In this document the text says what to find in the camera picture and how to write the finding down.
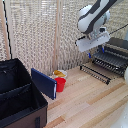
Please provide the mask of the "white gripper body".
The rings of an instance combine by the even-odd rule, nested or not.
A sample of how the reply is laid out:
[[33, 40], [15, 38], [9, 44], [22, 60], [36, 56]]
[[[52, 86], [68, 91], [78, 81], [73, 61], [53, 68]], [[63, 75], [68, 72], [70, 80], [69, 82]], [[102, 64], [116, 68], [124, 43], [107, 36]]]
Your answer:
[[80, 52], [88, 51], [91, 48], [94, 48], [98, 45], [101, 45], [105, 42], [108, 42], [110, 35], [107, 31], [102, 32], [97, 38], [89, 40], [88, 38], [83, 38], [76, 41], [76, 45], [79, 48]]

